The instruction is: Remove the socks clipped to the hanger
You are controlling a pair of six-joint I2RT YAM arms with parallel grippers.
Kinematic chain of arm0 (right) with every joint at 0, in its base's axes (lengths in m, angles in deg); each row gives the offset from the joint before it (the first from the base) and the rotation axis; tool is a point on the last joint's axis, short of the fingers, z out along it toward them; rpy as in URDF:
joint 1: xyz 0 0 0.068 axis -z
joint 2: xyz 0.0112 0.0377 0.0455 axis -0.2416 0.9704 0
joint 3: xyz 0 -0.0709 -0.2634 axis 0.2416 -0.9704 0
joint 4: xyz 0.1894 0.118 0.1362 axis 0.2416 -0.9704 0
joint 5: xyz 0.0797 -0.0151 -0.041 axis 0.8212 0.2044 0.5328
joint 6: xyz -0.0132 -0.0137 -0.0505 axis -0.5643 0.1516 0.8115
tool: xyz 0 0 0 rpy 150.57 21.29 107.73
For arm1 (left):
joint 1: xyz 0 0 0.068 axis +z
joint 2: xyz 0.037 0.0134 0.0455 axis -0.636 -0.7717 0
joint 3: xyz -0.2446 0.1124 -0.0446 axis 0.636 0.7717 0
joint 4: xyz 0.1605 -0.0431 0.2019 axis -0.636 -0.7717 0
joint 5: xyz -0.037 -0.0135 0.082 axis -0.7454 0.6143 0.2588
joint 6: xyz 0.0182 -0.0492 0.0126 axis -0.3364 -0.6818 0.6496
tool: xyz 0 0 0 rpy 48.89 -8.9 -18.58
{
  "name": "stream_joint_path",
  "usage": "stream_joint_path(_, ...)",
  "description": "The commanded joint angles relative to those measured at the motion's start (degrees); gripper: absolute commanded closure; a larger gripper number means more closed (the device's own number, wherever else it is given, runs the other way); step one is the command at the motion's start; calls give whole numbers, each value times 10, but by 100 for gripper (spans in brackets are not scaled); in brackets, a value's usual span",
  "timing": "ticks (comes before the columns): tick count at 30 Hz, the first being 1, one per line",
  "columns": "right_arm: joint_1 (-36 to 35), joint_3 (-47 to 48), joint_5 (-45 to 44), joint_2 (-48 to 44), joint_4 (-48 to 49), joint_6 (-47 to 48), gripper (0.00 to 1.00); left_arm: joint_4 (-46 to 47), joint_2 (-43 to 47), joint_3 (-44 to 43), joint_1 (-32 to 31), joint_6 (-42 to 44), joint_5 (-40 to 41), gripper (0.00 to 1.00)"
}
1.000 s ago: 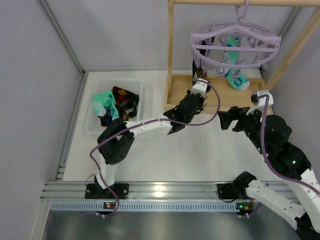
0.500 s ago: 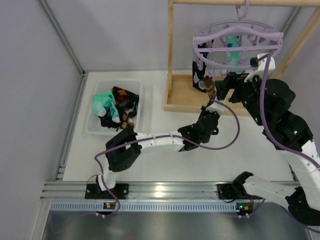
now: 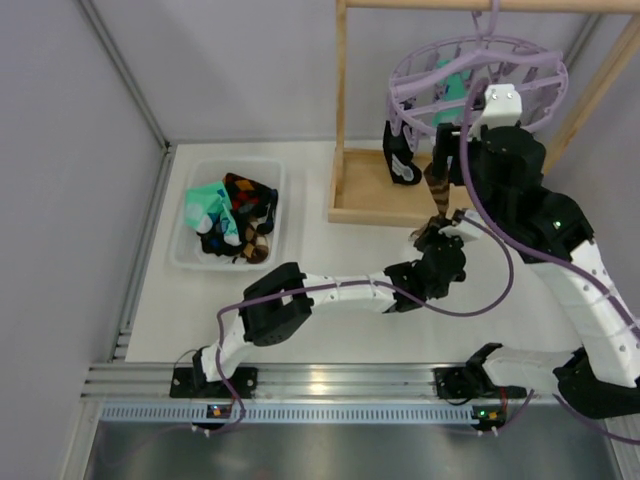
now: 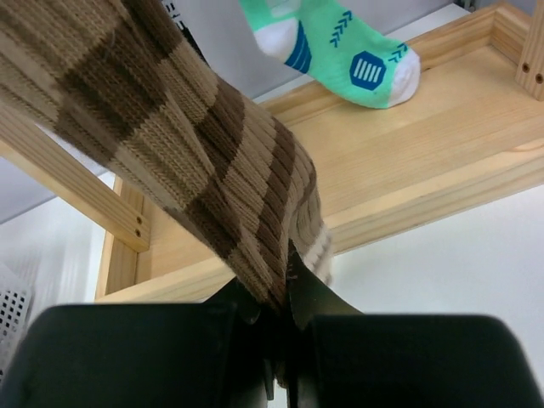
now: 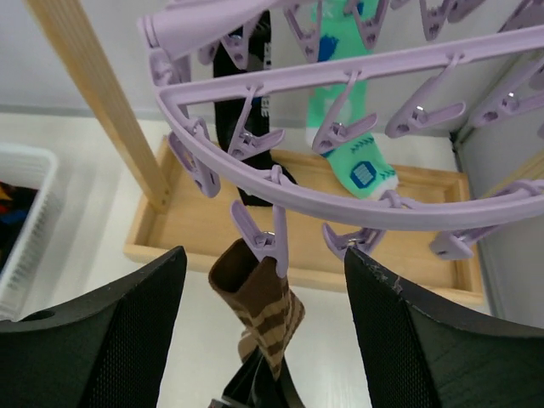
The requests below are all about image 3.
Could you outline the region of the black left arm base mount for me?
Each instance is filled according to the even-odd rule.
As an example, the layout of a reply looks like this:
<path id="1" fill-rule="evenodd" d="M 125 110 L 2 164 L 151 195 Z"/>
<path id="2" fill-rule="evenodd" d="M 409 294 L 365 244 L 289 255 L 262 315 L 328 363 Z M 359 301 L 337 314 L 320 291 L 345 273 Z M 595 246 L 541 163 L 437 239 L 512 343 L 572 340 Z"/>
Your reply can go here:
<path id="1" fill-rule="evenodd" d="M 252 398 L 258 386 L 259 370 L 240 367 L 228 382 L 242 399 Z M 206 382 L 206 378 L 193 367 L 176 367 L 173 370 L 169 397 L 174 399 L 231 399 L 232 392 L 222 381 Z"/>

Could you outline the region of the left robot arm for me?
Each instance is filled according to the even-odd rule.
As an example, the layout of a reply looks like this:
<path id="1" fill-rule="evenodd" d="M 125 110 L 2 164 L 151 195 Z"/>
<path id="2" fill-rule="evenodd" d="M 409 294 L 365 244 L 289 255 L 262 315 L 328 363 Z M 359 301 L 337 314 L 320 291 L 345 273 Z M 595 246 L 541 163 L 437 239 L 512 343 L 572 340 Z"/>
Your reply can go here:
<path id="1" fill-rule="evenodd" d="M 347 310 L 405 313 L 448 295 L 466 278 L 464 242 L 429 229 L 414 246 L 421 256 L 371 275 L 331 277 L 304 273 L 296 262 L 280 265 L 247 287 L 243 300 L 217 314 L 218 341 L 193 356 L 193 377 L 202 387 L 222 382 L 251 350 L 289 340 L 312 315 Z"/>

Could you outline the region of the brown striped sock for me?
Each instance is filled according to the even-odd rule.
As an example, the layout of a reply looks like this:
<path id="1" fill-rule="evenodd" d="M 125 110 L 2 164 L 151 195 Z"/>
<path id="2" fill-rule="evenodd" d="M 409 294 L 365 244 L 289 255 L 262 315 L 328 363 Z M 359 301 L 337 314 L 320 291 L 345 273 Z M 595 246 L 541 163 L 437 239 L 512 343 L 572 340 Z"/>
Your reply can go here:
<path id="1" fill-rule="evenodd" d="M 447 223 L 447 212 L 450 203 L 450 182 L 448 173 L 436 174 L 433 163 L 430 163 L 423 171 L 432 200 L 437 209 L 437 213 L 429 218 L 419 229 L 414 230 L 410 236 L 413 246 L 417 248 L 431 231 L 443 228 Z"/>

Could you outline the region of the red yellow black argyle sock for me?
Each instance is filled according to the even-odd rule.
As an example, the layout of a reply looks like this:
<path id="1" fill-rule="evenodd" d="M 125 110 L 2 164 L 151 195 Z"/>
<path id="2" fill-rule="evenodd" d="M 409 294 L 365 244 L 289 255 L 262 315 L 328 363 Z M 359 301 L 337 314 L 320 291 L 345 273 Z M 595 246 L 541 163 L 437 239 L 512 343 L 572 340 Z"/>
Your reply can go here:
<path id="1" fill-rule="evenodd" d="M 225 175 L 223 184 L 232 210 L 239 215 L 260 219 L 274 213 L 278 201 L 276 189 L 232 172 Z"/>

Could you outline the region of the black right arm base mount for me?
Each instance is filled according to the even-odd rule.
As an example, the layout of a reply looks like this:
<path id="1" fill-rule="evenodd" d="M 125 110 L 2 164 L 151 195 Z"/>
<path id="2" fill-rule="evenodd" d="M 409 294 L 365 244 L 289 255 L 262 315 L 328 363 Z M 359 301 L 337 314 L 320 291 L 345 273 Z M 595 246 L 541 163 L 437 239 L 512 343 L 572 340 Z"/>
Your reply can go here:
<path id="1" fill-rule="evenodd" d="M 436 393 L 446 401 L 460 401 L 488 398 L 495 387 L 487 375 L 475 367 L 441 367 L 433 370 Z"/>

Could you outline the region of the mint green sock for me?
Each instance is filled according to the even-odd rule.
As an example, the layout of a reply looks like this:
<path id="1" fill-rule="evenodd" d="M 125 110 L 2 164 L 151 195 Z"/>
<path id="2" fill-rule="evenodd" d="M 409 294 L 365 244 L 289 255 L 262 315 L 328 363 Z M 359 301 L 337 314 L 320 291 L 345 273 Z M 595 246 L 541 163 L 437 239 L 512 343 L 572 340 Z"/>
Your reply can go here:
<path id="1" fill-rule="evenodd" d="M 449 75 L 443 82 L 436 85 L 438 91 L 434 93 L 435 101 L 457 101 L 464 99 L 467 95 L 468 87 L 471 83 L 473 72 L 463 70 Z M 455 107 L 436 112 L 433 116 L 432 125 L 437 128 L 440 124 L 456 124 L 462 115 L 462 107 Z"/>
<path id="2" fill-rule="evenodd" d="M 186 191 L 184 222 L 199 234 L 209 233 L 219 226 L 226 244 L 234 247 L 241 244 L 231 200 L 222 181 Z"/>

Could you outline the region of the black blue sport sock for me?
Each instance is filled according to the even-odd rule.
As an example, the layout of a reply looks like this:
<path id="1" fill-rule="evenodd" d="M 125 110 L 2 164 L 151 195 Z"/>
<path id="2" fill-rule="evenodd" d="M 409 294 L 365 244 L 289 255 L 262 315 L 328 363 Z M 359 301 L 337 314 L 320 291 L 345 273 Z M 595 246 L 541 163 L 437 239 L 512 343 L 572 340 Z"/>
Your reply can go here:
<path id="1" fill-rule="evenodd" d="M 267 188 L 264 192 L 240 192 L 231 200 L 229 212 L 210 214 L 211 229 L 198 234 L 202 251 L 218 256 L 239 255 L 258 236 L 270 234 L 275 227 L 275 211 L 279 200 L 276 189 Z M 231 245 L 225 230 L 235 222 L 239 244 Z"/>

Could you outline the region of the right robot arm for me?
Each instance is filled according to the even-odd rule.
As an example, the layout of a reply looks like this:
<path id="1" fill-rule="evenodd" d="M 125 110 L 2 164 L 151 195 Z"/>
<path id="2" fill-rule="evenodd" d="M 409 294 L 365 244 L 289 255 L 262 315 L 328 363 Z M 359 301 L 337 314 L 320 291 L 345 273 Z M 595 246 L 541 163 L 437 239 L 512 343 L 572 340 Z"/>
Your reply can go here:
<path id="1" fill-rule="evenodd" d="M 604 266 L 594 230 L 569 196 L 542 184 L 546 149 L 520 125 L 468 135 L 437 128 L 426 172 L 467 189 L 492 233 L 516 250 L 546 284 L 578 334 L 569 353 L 495 347 L 481 367 L 493 384 L 511 379 L 560 397 L 590 419 L 639 411 L 639 321 Z"/>

